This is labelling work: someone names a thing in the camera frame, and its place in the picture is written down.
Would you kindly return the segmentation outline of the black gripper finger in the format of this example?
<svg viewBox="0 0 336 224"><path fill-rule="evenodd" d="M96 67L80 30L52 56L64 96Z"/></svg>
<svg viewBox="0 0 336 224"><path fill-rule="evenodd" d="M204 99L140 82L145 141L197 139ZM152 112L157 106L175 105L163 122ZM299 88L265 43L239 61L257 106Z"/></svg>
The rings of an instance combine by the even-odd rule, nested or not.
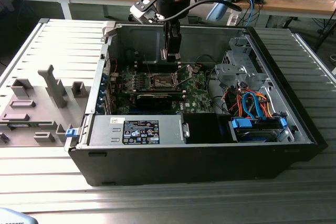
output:
<svg viewBox="0 0 336 224"><path fill-rule="evenodd" d="M180 45L182 36L180 34L180 24L179 23L168 23L169 33L167 41L167 61L175 62L180 57L178 56L180 52Z"/></svg>
<svg viewBox="0 0 336 224"><path fill-rule="evenodd" d="M168 47L169 47L169 31L170 31L170 25L169 23L165 23L164 24L164 39L165 39L165 42L164 42L164 49L165 50L168 50Z"/></svg>

